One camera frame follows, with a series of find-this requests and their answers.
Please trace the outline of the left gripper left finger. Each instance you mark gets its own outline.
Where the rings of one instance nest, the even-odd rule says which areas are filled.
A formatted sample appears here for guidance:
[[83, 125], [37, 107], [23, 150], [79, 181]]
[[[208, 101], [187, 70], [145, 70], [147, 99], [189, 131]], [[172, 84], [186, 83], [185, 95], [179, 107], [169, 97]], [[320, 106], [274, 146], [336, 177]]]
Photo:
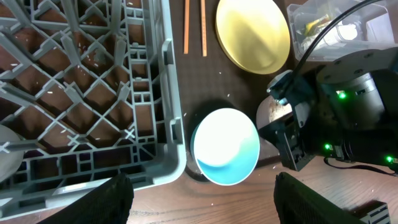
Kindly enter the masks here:
[[125, 173], [109, 179], [41, 224], [126, 223], [134, 190]]

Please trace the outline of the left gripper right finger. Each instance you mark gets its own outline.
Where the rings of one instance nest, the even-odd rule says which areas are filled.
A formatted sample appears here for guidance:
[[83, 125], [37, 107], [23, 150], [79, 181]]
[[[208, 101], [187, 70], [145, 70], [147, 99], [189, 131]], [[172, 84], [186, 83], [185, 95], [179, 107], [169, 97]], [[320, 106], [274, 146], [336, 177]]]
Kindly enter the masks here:
[[286, 172], [275, 177], [274, 203], [283, 224], [367, 222], [366, 215], [343, 210]]

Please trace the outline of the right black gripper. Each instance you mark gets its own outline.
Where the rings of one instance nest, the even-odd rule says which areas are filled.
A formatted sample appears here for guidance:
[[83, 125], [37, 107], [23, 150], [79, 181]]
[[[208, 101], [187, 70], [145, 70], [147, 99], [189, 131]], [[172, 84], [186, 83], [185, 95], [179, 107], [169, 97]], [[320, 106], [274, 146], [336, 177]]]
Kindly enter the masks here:
[[267, 92], [277, 104], [292, 109], [258, 131], [279, 150], [284, 167], [300, 171], [315, 156], [345, 160], [338, 120], [330, 107], [330, 96], [321, 88], [333, 81], [331, 74], [311, 71], [293, 77], [292, 71], [286, 70], [268, 85]]

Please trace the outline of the white pink bowl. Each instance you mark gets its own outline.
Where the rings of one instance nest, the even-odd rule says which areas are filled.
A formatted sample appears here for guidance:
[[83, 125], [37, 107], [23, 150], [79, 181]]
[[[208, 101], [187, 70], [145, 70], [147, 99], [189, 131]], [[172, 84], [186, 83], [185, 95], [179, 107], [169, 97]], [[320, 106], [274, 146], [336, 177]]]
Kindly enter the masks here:
[[273, 97], [268, 96], [261, 102], [256, 112], [256, 126], [261, 129], [269, 123], [292, 112], [292, 107], [287, 104], [285, 106], [276, 102]]

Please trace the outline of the white plastic cup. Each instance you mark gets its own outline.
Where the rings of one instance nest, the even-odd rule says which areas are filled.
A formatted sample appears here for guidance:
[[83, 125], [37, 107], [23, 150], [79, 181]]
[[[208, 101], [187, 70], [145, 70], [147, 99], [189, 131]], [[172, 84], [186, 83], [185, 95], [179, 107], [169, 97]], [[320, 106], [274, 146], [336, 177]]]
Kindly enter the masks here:
[[[4, 141], [19, 141], [18, 135], [6, 126], [1, 125], [1, 142]], [[22, 151], [6, 153], [1, 151], [0, 166], [1, 166], [1, 179], [3, 182], [14, 174], [20, 167], [24, 153]]]

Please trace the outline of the green orange snack wrapper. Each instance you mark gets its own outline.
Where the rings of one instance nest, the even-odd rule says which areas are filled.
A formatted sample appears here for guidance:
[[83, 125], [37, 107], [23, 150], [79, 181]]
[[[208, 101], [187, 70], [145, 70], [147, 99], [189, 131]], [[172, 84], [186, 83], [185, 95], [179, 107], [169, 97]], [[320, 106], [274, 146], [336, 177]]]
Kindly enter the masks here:
[[313, 35], [313, 33], [315, 32], [315, 29], [317, 27], [320, 27], [320, 26], [322, 26], [323, 24], [326, 24], [329, 21], [330, 21], [330, 17], [328, 15], [325, 15], [325, 16], [319, 18], [319, 19], [316, 19], [316, 20], [314, 20], [312, 22], [307, 23], [305, 25], [305, 28], [304, 28], [304, 35], [305, 36]]

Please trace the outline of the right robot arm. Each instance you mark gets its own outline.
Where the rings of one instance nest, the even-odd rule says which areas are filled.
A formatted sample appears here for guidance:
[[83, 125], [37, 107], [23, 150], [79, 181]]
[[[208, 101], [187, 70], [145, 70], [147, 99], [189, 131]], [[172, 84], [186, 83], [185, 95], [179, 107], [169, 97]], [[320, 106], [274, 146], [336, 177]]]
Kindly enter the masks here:
[[362, 50], [299, 75], [286, 71], [268, 92], [291, 112], [259, 129], [284, 167], [315, 156], [349, 169], [397, 175], [397, 49]]

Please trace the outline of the grey plastic dishwasher rack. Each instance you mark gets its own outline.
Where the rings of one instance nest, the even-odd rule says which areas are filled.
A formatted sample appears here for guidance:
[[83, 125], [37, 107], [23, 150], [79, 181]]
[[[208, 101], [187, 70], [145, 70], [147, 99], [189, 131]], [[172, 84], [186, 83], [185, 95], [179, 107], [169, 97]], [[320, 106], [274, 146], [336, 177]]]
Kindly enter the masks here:
[[125, 173], [177, 180], [187, 156], [168, 0], [1, 1], [1, 125], [19, 141], [1, 219], [66, 207]]

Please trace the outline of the clear plastic waste bin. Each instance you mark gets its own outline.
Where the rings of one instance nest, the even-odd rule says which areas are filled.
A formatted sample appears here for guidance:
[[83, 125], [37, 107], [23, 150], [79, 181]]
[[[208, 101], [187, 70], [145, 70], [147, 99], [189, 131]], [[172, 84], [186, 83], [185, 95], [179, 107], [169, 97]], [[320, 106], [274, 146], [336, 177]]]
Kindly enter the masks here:
[[[357, 0], [308, 0], [287, 6], [295, 58], [300, 60], [315, 37]], [[340, 21], [317, 44], [308, 61], [334, 61], [353, 52], [397, 46], [397, 1], [379, 1]]]

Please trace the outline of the light blue bowl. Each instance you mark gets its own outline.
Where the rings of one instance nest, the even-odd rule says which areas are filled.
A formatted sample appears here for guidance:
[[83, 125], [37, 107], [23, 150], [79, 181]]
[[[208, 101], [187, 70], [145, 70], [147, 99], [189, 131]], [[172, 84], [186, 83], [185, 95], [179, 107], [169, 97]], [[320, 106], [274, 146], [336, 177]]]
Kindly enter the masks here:
[[236, 185], [253, 172], [261, 143], [254, 123], [243, 112], [221, 108], [196, 126], [190, 150], [201, 174], [217, 185]]

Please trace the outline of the yellow round plate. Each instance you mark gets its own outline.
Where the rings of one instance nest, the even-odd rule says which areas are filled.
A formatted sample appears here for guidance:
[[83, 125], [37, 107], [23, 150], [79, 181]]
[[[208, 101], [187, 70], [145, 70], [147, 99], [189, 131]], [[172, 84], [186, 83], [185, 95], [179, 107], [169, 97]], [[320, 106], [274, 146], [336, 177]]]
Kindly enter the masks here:
[[215, 25], [224, 53], [247, 72], [274, 73], [289, 56], [289, 28], [273, 0], [220, 0]]

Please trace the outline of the white crumpled napkin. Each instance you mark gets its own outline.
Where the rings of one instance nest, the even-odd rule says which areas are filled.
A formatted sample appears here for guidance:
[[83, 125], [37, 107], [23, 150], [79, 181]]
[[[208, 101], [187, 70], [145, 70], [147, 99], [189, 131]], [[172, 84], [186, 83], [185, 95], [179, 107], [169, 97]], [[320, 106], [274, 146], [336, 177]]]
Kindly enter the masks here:
[[[306, 51], [318, 34], [328, 25], [328, 23], [323, 24], [320, 27], [315, 29], [313, 35], [306, 36], [303, 42], [300, 44], [300, 47]], [[345, 44], [343, 43], [344, 40], [353, 40], [357, 38], [358, 31], [356, 30], [356, 26], [354, 24], [343, 25], [339, 23], [337, 26], [332, 28], [324, 38], [317, 44], [314, 50], [322, 49], [325, 47], [344, 47]]]

